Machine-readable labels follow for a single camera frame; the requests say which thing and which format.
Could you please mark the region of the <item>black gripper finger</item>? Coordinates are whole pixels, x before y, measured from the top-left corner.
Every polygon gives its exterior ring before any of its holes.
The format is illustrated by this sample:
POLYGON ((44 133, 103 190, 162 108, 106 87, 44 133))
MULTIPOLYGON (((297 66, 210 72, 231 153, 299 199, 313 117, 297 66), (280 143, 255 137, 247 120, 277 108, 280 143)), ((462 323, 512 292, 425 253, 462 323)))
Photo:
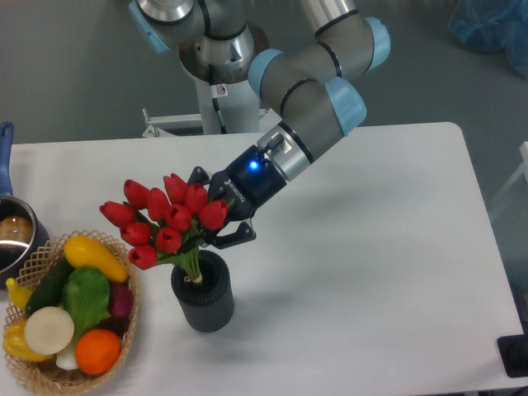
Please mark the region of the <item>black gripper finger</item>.
POLYGON ((225 249, 248 243, 255 240, 257 234, 252 226, 251 220, 241 221, 237 229, 226 235, 219 235, 213 231, 207 231, 202 234, 205 244, 212 245, 214 248, 225 249))
POLYGON ((206 171, 201 166, 196 166, 193 168, 191 175, 188 177, 187 184, 189 186, 200 184, 208 191, 212 176, 213 176, 212 172, 206 171))

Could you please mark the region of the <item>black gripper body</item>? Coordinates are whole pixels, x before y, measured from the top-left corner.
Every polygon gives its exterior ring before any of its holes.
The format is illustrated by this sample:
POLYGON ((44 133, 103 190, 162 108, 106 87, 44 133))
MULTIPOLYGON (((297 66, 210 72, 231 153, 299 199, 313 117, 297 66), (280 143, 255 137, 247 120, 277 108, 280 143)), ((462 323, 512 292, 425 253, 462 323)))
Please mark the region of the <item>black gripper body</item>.
POLYGON ((208 196, 211 200, 231 202, 225 219, 225 223, 231 223, 251 219, 258 208, 285 186, 285 178, 252 145, 224 170, 212 175, 208 196))

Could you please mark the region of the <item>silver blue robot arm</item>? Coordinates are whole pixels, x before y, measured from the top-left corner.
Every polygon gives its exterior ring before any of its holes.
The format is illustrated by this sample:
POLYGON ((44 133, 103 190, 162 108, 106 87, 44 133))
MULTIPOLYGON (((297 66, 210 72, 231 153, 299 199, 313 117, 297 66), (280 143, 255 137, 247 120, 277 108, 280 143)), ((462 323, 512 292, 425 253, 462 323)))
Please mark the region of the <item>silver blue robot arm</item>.
POLYGON ((315 43, 296 54, 269 46, 240 1, 133 1, 139 31, 159 53, 174 50, 194 80, 205 134, 257 132, 260 107, 280 122, 224 170, 197 167, 191 182, 208 186, 212 199, 231 202, 229 222, 238 229, 220 236, 204 231, 184 244, 228 248, 253 240, 256 210, 366 116, 351 80, 382 64, 389 33, 353 1, 305 1, 315 43))

